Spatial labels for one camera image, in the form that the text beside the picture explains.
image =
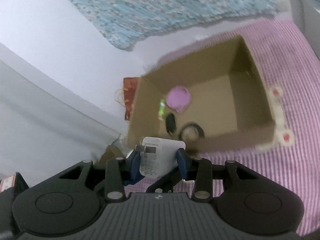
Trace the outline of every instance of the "circular pad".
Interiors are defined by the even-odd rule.
[[[244,204],[250,210],[262,213],[271,214],[281,208],[281,200],[270,193],[253,193],[244,199]]]
[[[44,194],[36,200],[36,207],[43,213],[57,214],[68,210],[73,204],[70,195],[62,192]]]

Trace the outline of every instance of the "floral fabric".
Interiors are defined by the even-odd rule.
[[[274,13],[276,0],[70,0],[119,49],[230,17]]]

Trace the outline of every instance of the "purple ball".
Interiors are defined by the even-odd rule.
[[[176,86],[171,89],[166,99],[167,106],[176,110],[178,114],[182,114],[190,102],[191,95],[188,89],[183,86]]]

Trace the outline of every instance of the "bed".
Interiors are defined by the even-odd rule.
[[[293,131],[296,142],[290,147],[276,145],[266,151],[248,148],[201,156],[215,164],[235,159],[299,195],[305,213],[297,233],[304,236],[320,227],[320,62],[296,25],[289,20],[258,21],[186,46],[161,61],[171,61],[237,34],[244,37],[253,52],[267,87],[282,87],[285,125]],[[143,179],[127,186],[126,191],[144,192],[152,182]],[[175,187],[175,191],[189,194],[192,189],[193,184],[183,182]],[[221,181],[213,182],[213,192],[216,196],[222,193]]]

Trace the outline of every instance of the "cardboard box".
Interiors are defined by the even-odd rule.
[[[193,52],[142,76],[135,94],[128,146],[144,137],[171,138],[158,119],[159,103],[175,86],[188,88],[191,104],[173,112],[181,128],[196,122],[205,138],[187,143],[197,151],[235,150],[272,141],[275,122],[263,81],[241,36]]]
[[[105,151],[105,153],[101,156],[100,160],[97,162],[97,165],[106,164],[108,160],[112,160],[117,157],[122,157],[125,159],[124,154],[120,151],[120,149],[113,144],[109,145]]]

